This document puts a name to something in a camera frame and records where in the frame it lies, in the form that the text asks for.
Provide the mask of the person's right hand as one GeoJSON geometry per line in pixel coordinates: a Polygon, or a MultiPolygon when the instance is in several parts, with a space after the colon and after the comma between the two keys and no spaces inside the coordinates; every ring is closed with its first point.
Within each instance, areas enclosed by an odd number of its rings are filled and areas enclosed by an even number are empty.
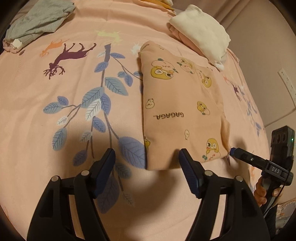
{"type": "MultiPolygon", "coordinates": [[[[274,205],[276,205],[279,202],[279,199],[282,196],[282,193],[280,191],[281,191],[281,188],[274,189],[273,191],[273,197],[278,197],[274,205]]],[[[259,207],[266,204],[267,202],[266,194],[267,194],[267,191],[262,186],[262,177],[260,177],[258,182],[255,185],[255,192],[254,192],[254,198],[259,207]]]]}

